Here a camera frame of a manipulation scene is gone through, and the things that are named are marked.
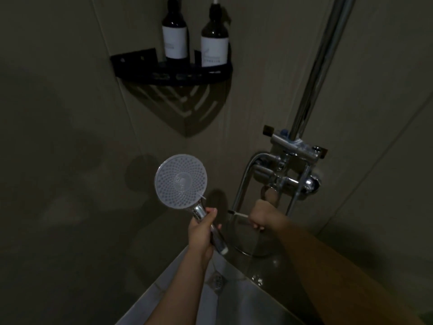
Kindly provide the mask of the person's right hand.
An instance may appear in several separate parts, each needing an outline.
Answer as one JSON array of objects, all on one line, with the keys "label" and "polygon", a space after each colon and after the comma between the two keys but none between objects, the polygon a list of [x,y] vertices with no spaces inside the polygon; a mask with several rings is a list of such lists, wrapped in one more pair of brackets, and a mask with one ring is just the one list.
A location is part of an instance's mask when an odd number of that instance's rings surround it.
[{"label": "person's right hand", "polygon": [[270,229],[274,232],[282,230],[289,223],[289,219],[286,215],[279,212],[279,210],[264,200],[257,200],[250,212],[251,213],[265,213],[268,215],[268,226],[266,229]]}]

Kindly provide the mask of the person's left hand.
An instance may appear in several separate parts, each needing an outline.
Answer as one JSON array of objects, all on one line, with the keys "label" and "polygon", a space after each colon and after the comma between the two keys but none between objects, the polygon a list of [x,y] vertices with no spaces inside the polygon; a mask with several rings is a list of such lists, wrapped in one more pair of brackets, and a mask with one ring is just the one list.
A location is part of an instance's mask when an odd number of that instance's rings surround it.
[{"label": "person's left hand", "polygon": [[214,253],[211,227],[202,227],[201,221],[198,222],[194,217],[188,227],[188,250],[199,257],[202,268],[206,270]]}]

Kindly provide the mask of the chrome handheld shower head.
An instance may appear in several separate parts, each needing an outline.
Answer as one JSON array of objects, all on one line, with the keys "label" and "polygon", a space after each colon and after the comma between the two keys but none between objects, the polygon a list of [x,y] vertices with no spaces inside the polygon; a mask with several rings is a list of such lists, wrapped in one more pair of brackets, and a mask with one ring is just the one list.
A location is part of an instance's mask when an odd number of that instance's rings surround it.
[{"label": "chrome handheld shower head", "polygon": [[165,206],[190,211],[198,223],[206,217],[207,172],[195,156],[177,154],[166,159],[156,171],[154,188]]}]

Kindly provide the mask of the person's left forearm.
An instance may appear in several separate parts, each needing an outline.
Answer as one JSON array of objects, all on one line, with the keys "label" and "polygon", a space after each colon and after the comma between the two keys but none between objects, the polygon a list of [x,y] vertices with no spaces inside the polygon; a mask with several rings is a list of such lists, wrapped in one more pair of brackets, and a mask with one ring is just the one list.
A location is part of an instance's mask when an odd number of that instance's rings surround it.
[{"label": "person's left forearm", "polygon": [[188,248],[167,291],[144,325],[195,325],[213,248]]}]

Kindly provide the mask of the person's right forearm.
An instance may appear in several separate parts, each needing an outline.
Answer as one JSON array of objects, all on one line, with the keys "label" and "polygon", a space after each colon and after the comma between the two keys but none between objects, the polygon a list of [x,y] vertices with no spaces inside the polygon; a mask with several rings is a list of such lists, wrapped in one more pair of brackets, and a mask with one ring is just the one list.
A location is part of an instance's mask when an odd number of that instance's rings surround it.
[{"label": "person's right forearm", "polygon": [[325,325],[424,325],[378,282],[286,216],[269,227]]}]

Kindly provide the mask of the chrome curved spout pipe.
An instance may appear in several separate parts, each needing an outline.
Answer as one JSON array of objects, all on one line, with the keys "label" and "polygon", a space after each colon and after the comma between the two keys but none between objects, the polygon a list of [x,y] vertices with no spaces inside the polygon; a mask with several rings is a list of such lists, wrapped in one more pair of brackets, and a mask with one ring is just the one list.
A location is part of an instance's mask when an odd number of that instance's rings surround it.
[{"label": "chrome curved spout pipe", "polygon": [[253,154],[253,156],[249,159],[245,170],[243,172],[241,182],[239,185],[239,188],[237,190],[234,202],[232,204],[232,211],[239,212],[242,206],[242,203],[244,201],[244,197],[246,195],[246,191],[248,189],[249,183],[251,181],[252,173],[253,173],[253,166],[256,164],[256,162],[260,159],[267,160],[269,158],[272,158],[270,156],[270,152],[257,152]]}]

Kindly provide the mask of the metal floor drain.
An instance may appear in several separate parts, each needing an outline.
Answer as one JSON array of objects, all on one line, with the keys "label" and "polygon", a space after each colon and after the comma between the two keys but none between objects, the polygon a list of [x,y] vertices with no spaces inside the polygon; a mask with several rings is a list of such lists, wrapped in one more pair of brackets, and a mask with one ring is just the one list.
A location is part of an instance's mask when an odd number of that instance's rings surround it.
[{"label": "metal floor drain", "polygon": [[227,279],[218,271],[214,271],[206,281],[206,285],[219,296],[227,284]]}]

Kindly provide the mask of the chrome shower mixer valve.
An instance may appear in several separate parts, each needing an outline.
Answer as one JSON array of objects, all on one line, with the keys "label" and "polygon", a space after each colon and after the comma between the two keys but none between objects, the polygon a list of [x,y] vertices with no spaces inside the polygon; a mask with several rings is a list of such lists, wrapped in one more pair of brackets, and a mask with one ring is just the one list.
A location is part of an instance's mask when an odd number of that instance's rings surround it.
[{"label": "chrome shower mixer valve", "polygon": [[272,147],[269,156],[259,156],[254,162],[253,178],[291,197],[298,190],[299,182],[302,182],[301,200],[317,193],[321,179],[313,169],[320,159],[326,157],[328,150],[310,146],[301,139],[290,140],[287,129],[277,130],[265,125],[263,135],[270,138]]}]

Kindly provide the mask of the black corner shelf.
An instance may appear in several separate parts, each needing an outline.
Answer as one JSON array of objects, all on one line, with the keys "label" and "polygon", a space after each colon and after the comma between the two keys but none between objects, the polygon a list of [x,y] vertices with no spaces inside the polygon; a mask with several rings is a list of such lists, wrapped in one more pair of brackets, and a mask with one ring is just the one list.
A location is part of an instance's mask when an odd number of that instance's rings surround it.
[{"label": "black corner shelf", "polygon": [[233,65],[227,64],[202,67],[201,52],[195,50],[199,63],[171,65],[158,62],[155,48],[116,54],[110,56],[111,65],[117,78],[123,81],[154,86],[187,87],[216,84],[230,79]]}]

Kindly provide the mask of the chrome shower riser pipe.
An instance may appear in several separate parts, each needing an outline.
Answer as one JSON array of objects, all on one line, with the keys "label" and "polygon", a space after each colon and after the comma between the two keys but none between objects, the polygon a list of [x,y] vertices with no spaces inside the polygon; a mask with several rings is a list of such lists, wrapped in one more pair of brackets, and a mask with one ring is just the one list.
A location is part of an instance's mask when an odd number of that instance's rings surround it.
[{"label": "chrome shower riser pipe", "polygon": [[356,0],[334,0],[289,139],[301,139]]}]

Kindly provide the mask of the dark pump bottle white label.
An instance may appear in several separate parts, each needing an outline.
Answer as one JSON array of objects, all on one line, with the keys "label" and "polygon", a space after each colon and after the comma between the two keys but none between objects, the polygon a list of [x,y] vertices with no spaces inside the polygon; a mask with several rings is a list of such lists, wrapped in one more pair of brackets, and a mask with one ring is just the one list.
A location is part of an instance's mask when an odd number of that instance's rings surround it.
[{"label": "dark pump bottle white label", "polygon": [[209,21],[201,31],[201,66],[226,65],[229,54],[229,33],[222,21],[223,10],[219,0],[209,8]]}]

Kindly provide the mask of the dark bottle with white label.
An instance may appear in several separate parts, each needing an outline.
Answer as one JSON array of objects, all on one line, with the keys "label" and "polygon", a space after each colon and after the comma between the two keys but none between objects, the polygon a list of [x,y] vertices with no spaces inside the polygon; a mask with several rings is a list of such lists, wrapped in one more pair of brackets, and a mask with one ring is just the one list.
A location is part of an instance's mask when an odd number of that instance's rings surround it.
[{"label": "dark bottle with white label", "polygon": [[188,29],[178,0],[167,1],[167,15],[161,25],[167,63],[178,67],[187,65],[190,59]]}]

